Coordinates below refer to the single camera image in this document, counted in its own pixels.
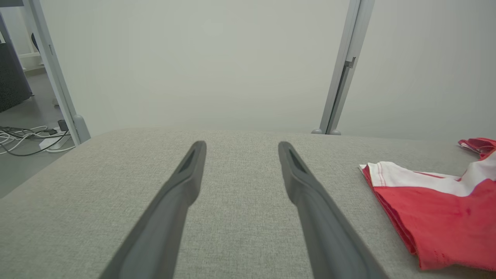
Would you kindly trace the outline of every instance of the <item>power strip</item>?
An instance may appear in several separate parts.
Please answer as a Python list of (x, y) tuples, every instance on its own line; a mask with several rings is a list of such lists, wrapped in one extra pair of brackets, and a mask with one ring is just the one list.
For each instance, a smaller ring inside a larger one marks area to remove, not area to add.
[[(56, 138), (48, 138), (48, 139), (44, 139), (42, 142), (40, 142), (40, 149), (45, 149), (47, 147), (49, 147), (50, 145), (54, 144), (56, 141), (58, 141), (60, 137), (56, 137)], [(63, 138), (57, 142), (56, 144), (54, 144), (54, 146), (48, 148), (48, 150), (57, 150), (57, 149), (60, 149), (62, 147), (62, 145), (69, 139), (70, 135), (66, 135), (66, 136), (63, 136)]]

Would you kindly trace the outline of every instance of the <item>gray floor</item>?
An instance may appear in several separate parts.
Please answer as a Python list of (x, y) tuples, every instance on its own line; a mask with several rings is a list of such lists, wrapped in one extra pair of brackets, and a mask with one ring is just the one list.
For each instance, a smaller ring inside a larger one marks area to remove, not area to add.
[[(0, 126), (19, 128), (33, 128), (42, 125), (46, 125), (49, 128), (58, 126), (57, 121), (63, 119), (63, 116), (60, 108), (52, 103), (55, 95), (47, 74), (30, 76), (27, 79), (34, 96), (13, 108), (1, 112)], [(24, 140), (12, 152), (27, 154), (38, 151), (40, 150), (39, 142), (41, 141)], [(12, 147), (16, 143), (11, 143), (7, 147)], [(70, 139), (64, 144), (63, 148), (73, 145), (74, 143)], [(17, 157), (10, 154), (0, 155), (0, 199), (65, 153), (67, 152), (40, 152), (27, 157)]]

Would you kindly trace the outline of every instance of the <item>gray fabric surface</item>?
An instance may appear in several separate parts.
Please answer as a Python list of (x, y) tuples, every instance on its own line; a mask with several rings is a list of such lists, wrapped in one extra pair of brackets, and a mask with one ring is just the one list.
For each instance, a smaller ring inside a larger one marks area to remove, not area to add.
[(358, 164), (393, 161), (462, 175), (456, 143), (260, 132), (128, 129), (91, 139), (0, 200), (2, 278), (97, 278), (190, 145), (207, 142), (175, 278), (312, 278), (277, 144), (289, 141), (391, 278), (496, 278), (464, 267), (421, 272)]

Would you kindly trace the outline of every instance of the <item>white wall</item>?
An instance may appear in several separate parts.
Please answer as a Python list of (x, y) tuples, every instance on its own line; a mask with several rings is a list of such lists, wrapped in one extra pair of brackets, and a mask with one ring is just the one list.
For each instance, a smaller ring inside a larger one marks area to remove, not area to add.
[(376, 0), (338, 129), (496, 139), (496, 1)]
[[(37, 53), (38, 50), (31, 41), (31, 29), (23, 14), (24, 7), (2, 7), (0, 12), (17, 55)], [(20, 61), (24, 68), (31, 70), (39, 68), (41, 57), (21, 58)]]
[(92, 136), (143, 126), (310, 133), (320, 124), (348, 5), (42, 0)]

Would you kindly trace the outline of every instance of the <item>red and white shirt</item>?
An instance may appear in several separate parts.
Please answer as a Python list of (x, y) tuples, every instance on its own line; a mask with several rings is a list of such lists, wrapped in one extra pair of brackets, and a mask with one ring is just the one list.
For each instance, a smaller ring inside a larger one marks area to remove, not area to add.
[(360, 165), (367, 183), (422, 270), (453, 264), (496, 271), (496, 153), (462, 177), (392, 162)]

